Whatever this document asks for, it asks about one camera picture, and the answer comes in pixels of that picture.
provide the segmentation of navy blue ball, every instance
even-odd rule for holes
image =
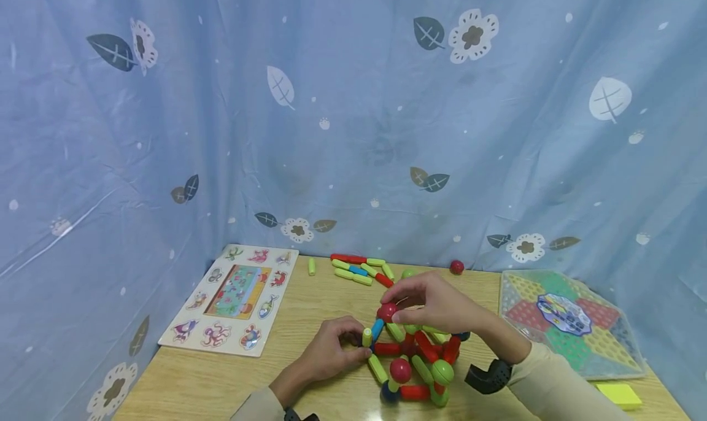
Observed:
[[[454,333],[453,336],[459,337],[461,341],[466,341],[471,338],[471,332]]]
[[[388,388],[388,382],[385,381],[385,383],[381,385],[381,399],[386,403],[395,404],[400,401],[400,390],[398,390],[398,392],[391,392]]]

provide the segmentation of hand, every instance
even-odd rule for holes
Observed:
[[[451,286],[436,272],[425,272],[397,282],[385,292],[381,303],[396,303],[393,322],[428,325],[449,333],[478,332],[492,317],[468,296]],[[423,307],[410,309],[411,306]]]
[[[280,405],[283,408],[292,405],[297,394],[312,381],[332,378],[366,361],[371,356],[369,348],[341,348],[342,341],[358,344],[357,340],[361,340],[362,333],[363,324],[350,315],[322,323],[302,355],[285,367],[270,384]]]
[[[310,380],[332,378],[344,370],[362,364],[371,356],[371,350],[367,347],[357,347],[353,350],[341,348],[342,341],[353,344],[355,340],[361,340],[362,333],[363,324],[351,315],[326,320],[296,362],[306,371]]]

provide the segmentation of beige sleeve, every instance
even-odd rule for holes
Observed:
[[[253,392],[231,417],[231,421],[283,421],[285,411],[269,387]]]
[[[530,355],[513,366],[508,383],[513,395],[543,421],[631,420],[561,355],[532,343]]]

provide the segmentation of flower print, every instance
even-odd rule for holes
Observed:
[[[142,75],[147,75],[147,69],[154,67],[157,62],[157,50],[155,50],[155,35],[150,27],[143,21],[134,21],[130,18],[130,30],[133,33],[133,50],[135,59],[142,68]]]
[[[130,367],[120,363],[108,371],[102,387],[88,402],[87,412],[90,413],[88,421],[101,421],[103,417],[115,412],[125,400],[136,376],[137,363],[133,363]]]
[[[506,250],[511,253],[511,257],[518,263],[527,261],[537,261],[545,250],[541,248],[545,244],[545,238],[540,234],[523,234],[516,241],[506,245]]]
[[[304,219],[287,219],[285,224],[280,226],[282,234],[290,237],[294,243],[312,241],[314,232],[309,229],[309,222]]]
[[[478,8],[467,10],[459,16],[459,26],[452,30],[447,42],[454,48],[452,63],[462,63],[469,58],[482,58],[490,50],[490,40],[498,34],[496,15],[482,16]]]

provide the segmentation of chinese checkers board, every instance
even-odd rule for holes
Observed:
[[[505,271],[499,314],[531,341],[564,356],[587,380],[637,378],[645,362],[626,315],[555,271]]]
[[[159,340],[160,346],[259,357],[298,250],[228,245]]]

